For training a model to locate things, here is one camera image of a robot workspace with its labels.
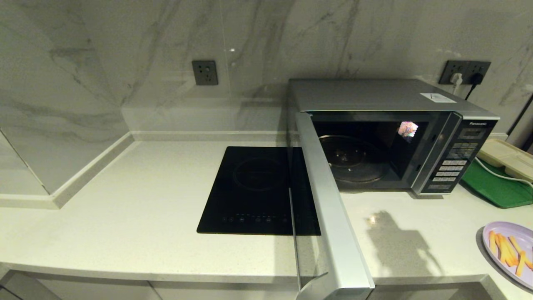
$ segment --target white countertop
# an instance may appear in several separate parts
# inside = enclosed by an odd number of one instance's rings
[[[230,145],[276,143],[135,142],[61,210],[0,208],[0,262],[14,270],[99,278],[296,282],[291,236],[196,232]],[[489,274],[508,300],[533,297],[494,270],[475,240],[496,220],[533,228],[533,206],[498,209],[461,186],[443,199],[406,192],[342,198],[376,284]]]
[[[406,192],[341,196],[376,285],[390,283],[386,278],[439,283],[488,274],[508,300],[533,299],[499,274],[477,243],[478,231],[490,222],[533,228],[532,205],[498,209],[461,185],[441,199],[413,199]]]
[[[0,208],[0,262],[86,277],[296,282],[292,236],[196,232],[230,145],[275,142],[135,142],[61,210]]]

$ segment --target open microwave door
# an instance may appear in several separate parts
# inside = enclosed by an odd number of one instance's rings
[[[320,235],[299,235],[294,205],[301,191],[291,187],[294,242],[300,292],[297,300],[366,299],[375,287],[341,195],[308,113],[289,112],[289,165],[307,171]]]

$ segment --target white cabinet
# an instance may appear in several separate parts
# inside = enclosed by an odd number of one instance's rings
[[[61,300],[39,281],[22,272],[10,271],[0,283],[24,300]],[[6,290],[0,291],[0,300],[10,299],[17,298]]]
[[[19,300],[5,289],[0,290],[0,300]]]
[[[160,300],[147,281],[32,275],[62,300]]]
[[[367,300],[491,300],[480,282],[376,285]]]
[[[162,282],[151,284],[162,300],[294,300],[298,284]]]

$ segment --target microwave keypad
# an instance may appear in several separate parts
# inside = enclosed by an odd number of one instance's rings
[[[484,120],[483,122],[476,122],[476,124],[472,123],[469,120],[461,122],[461,128],[451,138],[439,164],[426,182],[426,186],[422,190],[423,193],[451,192],[470,162],[477,155],[496,121]]]

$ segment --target power plug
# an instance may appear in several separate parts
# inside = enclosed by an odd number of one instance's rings
[[[457,88],[463,83],[463,74],[462,73],[454,73],[451,76],[450,82],[453,83],[453,85],[454,85],[454,91],[452,92],[452,94],[455,95],[455,93],[457,92]]]

